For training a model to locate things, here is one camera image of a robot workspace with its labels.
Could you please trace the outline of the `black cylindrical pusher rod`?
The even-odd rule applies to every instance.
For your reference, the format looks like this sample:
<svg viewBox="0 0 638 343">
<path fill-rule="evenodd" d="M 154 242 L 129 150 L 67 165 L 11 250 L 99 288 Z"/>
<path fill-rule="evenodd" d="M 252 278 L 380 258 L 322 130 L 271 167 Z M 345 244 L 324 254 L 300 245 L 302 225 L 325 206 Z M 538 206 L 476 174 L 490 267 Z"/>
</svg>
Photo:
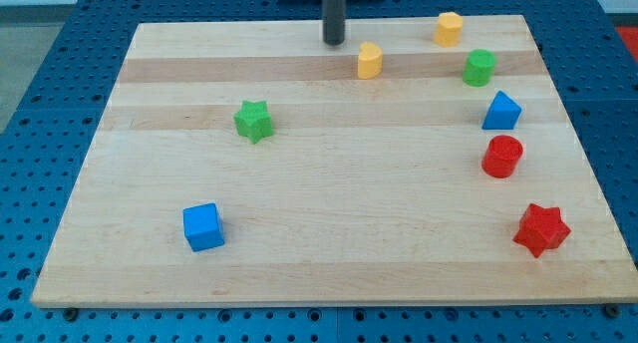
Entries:
<svg viewBox="0 0 638 343">
<path fill-rule="evenodd" d="M 322 38 L 330 46 L 345 40 L 346 0 L 322 0 Z"/>
</svg>

